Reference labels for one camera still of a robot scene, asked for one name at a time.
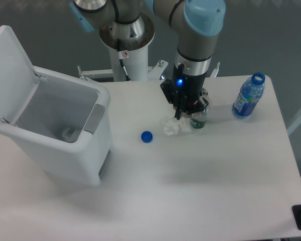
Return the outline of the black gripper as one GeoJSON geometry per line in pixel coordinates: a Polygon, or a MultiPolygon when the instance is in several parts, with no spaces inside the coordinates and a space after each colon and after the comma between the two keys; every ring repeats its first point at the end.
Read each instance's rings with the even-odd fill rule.
{"type": "Polygon", "coordinates": [[[183,112],[196,113],[206,109],[209,101],[204,97],[202,88],[206,74],[188,75],[186,67],[180,64],[174,67],[171,79],[166,79],[161,83],[168,103],[175,109],[175,118],[179,120],[183,112]]]}

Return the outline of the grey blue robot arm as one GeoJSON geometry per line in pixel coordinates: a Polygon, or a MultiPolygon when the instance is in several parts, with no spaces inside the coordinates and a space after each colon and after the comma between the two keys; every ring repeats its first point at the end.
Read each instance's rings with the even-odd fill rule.
{"type": "MultiPolygon", "coordinates": [[[[81,27],[98,31],[115,55],[113,69],[127,81],[132,71],[124,59],[148,46],[154,24],[141,11],[141,1],[71,1],[69,8],[81,27]]],[[[203,111],[208,106],[202,90],[218,36],[223,28],[224,1],[146,1],[150,11],[178,34],[172,77],[161,89],[175,118],[203,111]]]]}

